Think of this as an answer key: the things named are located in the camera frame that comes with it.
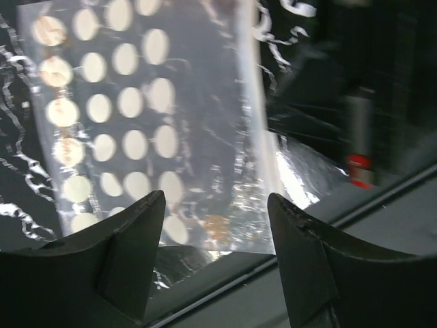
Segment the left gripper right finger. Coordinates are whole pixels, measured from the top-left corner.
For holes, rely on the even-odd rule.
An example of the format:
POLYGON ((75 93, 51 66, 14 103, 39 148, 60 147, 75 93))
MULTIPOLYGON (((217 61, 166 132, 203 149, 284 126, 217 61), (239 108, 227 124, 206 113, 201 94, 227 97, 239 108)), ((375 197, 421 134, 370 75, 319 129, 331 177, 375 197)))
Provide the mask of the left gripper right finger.
POLYGON ((436 256, 351 236, 283 196, 268 215, 292 327, 435 327, 436 256))

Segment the polka dot zip bag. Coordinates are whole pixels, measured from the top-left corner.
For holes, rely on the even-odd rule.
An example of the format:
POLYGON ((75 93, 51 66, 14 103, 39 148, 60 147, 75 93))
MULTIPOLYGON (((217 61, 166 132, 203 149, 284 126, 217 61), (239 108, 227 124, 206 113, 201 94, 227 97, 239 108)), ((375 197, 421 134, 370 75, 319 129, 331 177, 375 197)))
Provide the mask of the polka dot zip bag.
POLYGON ((346 180, 267 131, 251 1, 39 1, 17 10, 64 235, 153 190, 162 246, 273 254, 267 198, 346 180))

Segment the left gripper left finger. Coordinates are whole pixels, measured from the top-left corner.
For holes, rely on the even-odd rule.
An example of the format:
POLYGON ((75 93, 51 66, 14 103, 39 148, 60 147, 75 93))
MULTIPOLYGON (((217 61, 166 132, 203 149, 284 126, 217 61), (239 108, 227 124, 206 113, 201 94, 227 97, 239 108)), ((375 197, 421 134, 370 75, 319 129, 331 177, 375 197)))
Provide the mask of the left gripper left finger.
POLYGON ((140 327, 165 216, 153 191, 39 249, 1 254, 2 327, 140 327))

